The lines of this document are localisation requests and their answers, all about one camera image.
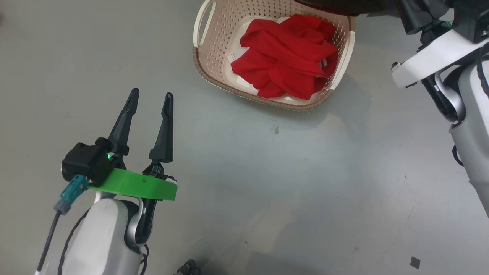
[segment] black wire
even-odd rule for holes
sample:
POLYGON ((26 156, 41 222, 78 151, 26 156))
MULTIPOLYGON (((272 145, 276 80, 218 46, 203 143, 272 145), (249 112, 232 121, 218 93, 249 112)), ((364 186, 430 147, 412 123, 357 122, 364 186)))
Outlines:
POLYGON ((146 272, 146 268, 148 267, 148 256, 150 255, 150 248, 148 245, 144 245, 144 248, 146 248, 146 254, 143 253, 143 259, 141 260, 141 263, 143 264, 143 269, 141 270, 140 275, 144 275, 146 272))
POLYGON ((49 250, 49 245, 51 245, 51 240, 53 238, 54 230, 56 225, 58 224, 58 220, 60 219, 61 211, 56 211, 56 215, 54 215, 53 223, 51 224, 51 229, 49 230, 49 234, 47 235, 46 244, 44 245, 43 253, 41 254, 41 259, 39 260, 39 264, 37 265, 37 271, 41 271, 43 269, 44 261, 46 260, 47 251, 49 250))
POLYGON ((83 219, 85 219, 85 217, 87 216, 89 210, 90 210, 90 208, 80 217, 80 219, 78 219, 75 226, 71 229, 71 232, 68 235, 68 239, 66 239, 65 247, 63 247, 63 252, 61 252, 60 264, 58 265, 58 275, 61 275, 61 273, 63 272, 62 267, 63 267, 63 264, 65 263, 65 254, 66 254, 66 251, 68 250, 69 241, 73 237, 73 234, 75 233, 76 228, 80 225, 80 223, 83 221, 83 219))
POLYGON ((460 164, 460 166, 464 166, 464 164, 462 163, 462 161, 458 158, 458 155, 457 155, 457 146, 453 146, 453 149, 452 149, 452 154, 453 154, 453 158, 455 159, 455 161, 460 164))
POLYGON ((489 84, 488 84, 488 81, 486 79, 486 76, 484 75, 484 71, 482 69, 482 59, 483 59, 482 55, 483 55, 483 48, 479 48, 477 50, 477 53, 475 54, 475 64, 477 66, 477 76, 481 80, 482 90, 489 97, 489 84))

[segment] gray floor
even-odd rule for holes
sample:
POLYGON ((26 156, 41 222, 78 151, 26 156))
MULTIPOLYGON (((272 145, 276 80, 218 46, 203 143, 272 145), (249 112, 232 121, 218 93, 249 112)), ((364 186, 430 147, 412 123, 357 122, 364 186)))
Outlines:
MULTIPOLYGON (((141 90, 126 158, 142 171, 175 95, 175 202, 157 207, 147 274, 188 258, 209 275, 486 274, 489 220, 448 123, 390 66, 417 36, 358 19, 333 97, 293 113, 206 83, 192 60, 200 0, 0 0, 0 273, 33 274, 66 183, 60 161, 107 136, 141 90), (409 266, 411 257, 420 269, 409 266)), ((49 274, 93 192, 59 223, 49 274)))

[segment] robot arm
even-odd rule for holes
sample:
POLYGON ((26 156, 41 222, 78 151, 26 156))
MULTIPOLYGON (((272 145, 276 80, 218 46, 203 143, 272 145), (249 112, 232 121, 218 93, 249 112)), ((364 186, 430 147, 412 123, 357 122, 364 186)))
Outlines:
POLYGON ((396 0, 407 34, 421 31, 418 53, 394 63, 392 76, 399 87, 424 85, 440 113, 452 123, 453 149, 466 169, 489 216, 489 2, 486 0, 396 0), (454 8, 453 25, 440 21, 454 8), (444 80, 441 73, 454 66, 444 80))
MULTIPOLYGON (((98 138, 95 145, 78 143, 62 161, 62 174, 71 181, 56 204, 56 217, 65 215, 71 203, 87 188, 96 192, 94 205, 75 225, 84 219, 72 248, 67 254, 68 237, 62 253, 58 274, 70 275, 136 275, 147 257, 156 204, 175 200, 177 181, 164 174, 161 162, 173 161, 174 99, 167 93, 163 118, 155 147, 150 151, 150 165, 142 174, 126 169, 123 157, 129 154, 127 141, 132 116, 136 112, 139 90, 133 89, 108 139, 98 138), (135 198, 138 203, 115 199, 116 195, 135 198)), ((44 264, 53 226, 36 274, 44 264)))

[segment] plastic laundry basket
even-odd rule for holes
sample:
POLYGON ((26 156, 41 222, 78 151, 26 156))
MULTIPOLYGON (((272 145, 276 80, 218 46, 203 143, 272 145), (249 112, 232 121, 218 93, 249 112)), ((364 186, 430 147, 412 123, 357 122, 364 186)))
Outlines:
POLYGON ((293 0, 206 0, 195 21, 194 62, 205 80, 228 92, 279 108, 305 111, 324 103, 338 86, 352 55, 354 30, 353 18, 319 11, 293 0), (325 87, 313 94, 310 100, 289 95, 279 98, 258 97, 257 90, 245 88, 237 83, 238 76, 232 72, 227 56, 240 47, 240 38, 252 20, 276 21, 296 13, 320 17, 336 27, 330 41, 338 48, 336 70, 325 87), (207 22, 203 22, 204 14, 209 14, 207 22))

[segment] green 3d-printed bracket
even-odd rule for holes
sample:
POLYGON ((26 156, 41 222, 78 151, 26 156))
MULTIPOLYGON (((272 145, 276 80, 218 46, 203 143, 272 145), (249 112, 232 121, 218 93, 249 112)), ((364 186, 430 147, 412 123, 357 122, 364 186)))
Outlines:
POLYGON ((117 168, 114 168, 102 186, 89 188, 142 199, 174 201, 177 196, 177 185, 174 183, 117 168))

